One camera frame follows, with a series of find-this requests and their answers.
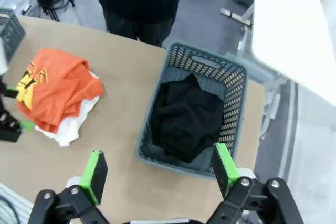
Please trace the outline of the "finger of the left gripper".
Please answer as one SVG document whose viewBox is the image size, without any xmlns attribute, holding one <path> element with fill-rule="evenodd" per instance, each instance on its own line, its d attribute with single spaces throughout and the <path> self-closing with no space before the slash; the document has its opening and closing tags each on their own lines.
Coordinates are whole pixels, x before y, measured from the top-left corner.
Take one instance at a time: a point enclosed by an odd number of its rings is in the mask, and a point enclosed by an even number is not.
<svg viewBox="0 0 336 224">
<path fill-rule="evenodd" d="M 18 95 L 18 90 L 9 88 L 9 87 L 3 82 L 2 77 L 1 77 L 0 85 L 1 85 L 1 91 L 0 91 L 1 99 L 2 99 L 3 97 L 9 97 L 9 98 L 13 98 L 13 99 L 15 99 L 15 98 L 17 97 L 17 95 Z"/>
<path fill-rule="evenodd" d="M 1 103 L 1 141 L 17 142 L 23 131 L 33 129 L 32 121 L 19 121 Z"/>
</svg>

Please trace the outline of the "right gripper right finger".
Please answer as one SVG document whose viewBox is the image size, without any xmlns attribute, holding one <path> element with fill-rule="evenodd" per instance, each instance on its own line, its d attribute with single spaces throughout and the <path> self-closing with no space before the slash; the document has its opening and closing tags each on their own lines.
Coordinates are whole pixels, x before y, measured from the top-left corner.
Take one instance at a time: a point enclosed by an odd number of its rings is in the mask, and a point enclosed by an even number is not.
<svg viewBox="0 0 336 224">
<path fill-rule="evenodd" d="M 237 223 L 243 211 L 254 211 L 262 223 L 303 224 L 303 219 L 282 178 L 262 183 L 255 178 L 240 176 L 224 143 L 216 143 L 212 157 L 213 171 L 222 193 L 207 223 Z"/>
</svg>

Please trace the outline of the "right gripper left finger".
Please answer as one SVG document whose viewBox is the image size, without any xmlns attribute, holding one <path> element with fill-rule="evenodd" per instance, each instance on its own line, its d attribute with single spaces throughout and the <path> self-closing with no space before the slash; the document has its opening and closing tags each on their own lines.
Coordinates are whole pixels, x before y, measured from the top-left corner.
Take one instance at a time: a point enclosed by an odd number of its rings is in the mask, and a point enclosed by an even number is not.
<svg viewBox="0 0 336 224">
<path fill-rule="evenodd" d="M 108 223 L 97 208 L 108 173 L 103 151 L 93 151 L 78 184 L 65 188 L 60 193 L 41 190 L 35 199 L 29 223 L 71 223 L 80 219 L 82 223 Z"/>
</svg>

